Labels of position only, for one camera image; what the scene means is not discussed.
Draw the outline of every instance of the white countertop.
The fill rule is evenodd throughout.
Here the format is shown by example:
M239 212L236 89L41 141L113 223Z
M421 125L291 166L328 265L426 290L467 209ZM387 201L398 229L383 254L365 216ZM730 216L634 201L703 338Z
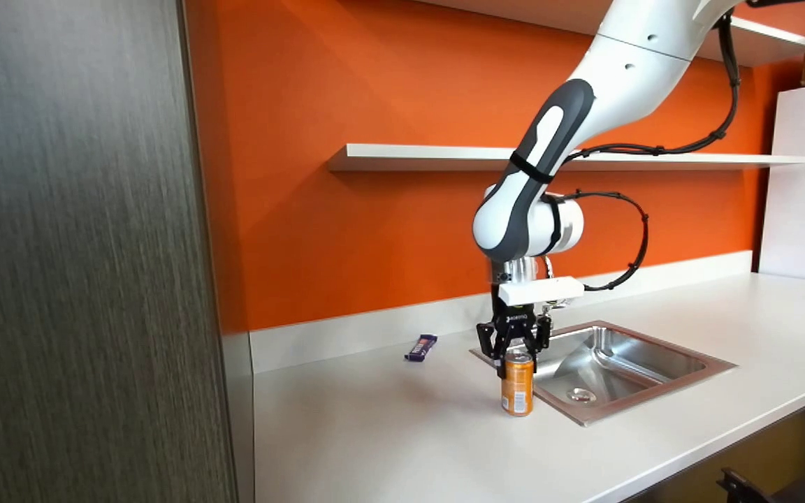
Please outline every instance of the white countertop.
M805 409L805 279L727 277L570 307L558 328L616 322L735 370L580 428L537 400L498 405L472 333L256 378L259 501L622 501Z

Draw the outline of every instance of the stainless steel sink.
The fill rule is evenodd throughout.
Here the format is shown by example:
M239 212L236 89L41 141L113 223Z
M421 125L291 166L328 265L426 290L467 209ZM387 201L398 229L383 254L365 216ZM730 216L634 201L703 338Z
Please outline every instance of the stainless steel sink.
M537 363L537 396L580 426L600 421L732 367L607 322L555 333Z

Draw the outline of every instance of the white shelf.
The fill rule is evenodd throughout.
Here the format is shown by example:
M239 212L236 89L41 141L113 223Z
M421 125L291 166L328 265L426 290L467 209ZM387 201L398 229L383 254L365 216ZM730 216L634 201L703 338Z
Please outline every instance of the white shelf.
M511 149L488 145L395 145L395 143L348 143L330 162L330 170L505 170ZM595 153L569 166L573 170L748 170L770 166L805 166L805 156L767 156L767 153L681 153L681 156L633 156Z
M518 19L528 25L595 33L609 0L423 0L430 5ZM805 36L732 18L739 62L745 68L804 60ZM721 60L716 36L707 36L703 60Z

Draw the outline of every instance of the orange wall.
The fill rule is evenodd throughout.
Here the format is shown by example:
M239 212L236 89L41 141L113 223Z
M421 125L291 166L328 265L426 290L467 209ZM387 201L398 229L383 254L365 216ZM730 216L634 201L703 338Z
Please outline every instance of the orange wall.
M471 219L492 174L330 174L345 143L516 145L588 36L407 0L197 0L194 80L226 333L488 290ZM773 72L745 72L716 150L764 150ZM727 108L697 62L646 122L607 141L688 143ZM625 189L653 212L650 264L756 245L760 174L563 174L555 189ZM559 273L625 269L639 223L588 203Z

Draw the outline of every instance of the black cable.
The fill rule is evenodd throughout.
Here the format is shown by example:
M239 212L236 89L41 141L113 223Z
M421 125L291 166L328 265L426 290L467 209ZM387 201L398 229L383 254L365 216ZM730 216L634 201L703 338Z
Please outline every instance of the black cable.
M640 153L640 156L668 156L668 153L692 153L692 150L703 150L718 141L727 136L735 114L739 114L739 86L742 86L742 69L739 69L739 57L735 57L735 40L732 40L732 12L725 13L718 23L716 23L716 30L718 30L718 50L721 50L721 65L727 69L727 78L730 78L730 111L727 118L703 141L697 143L685 143L685 145L674 145L674 149L665 149L665 145L644 145L644 143L605 143L605 145L591 145L591 149L581 149L576 153L570 153L566 162L570 159L580 159L580 156L593 156L600 150L607 150L607 153Z
M626 201L630 208L639 209L639 216L644 222L644 244L639 245L634 259L626 265L626 272L622 277L616 277L616 279L609 279L605 286L584 286L584 290L612 290L612 289L625 286L646 264L650 237L653 237L650 212L634 199L630 199L625 194L616 194L616 189L576 189L576 194L570 194L566 199L616 199L616 201Z

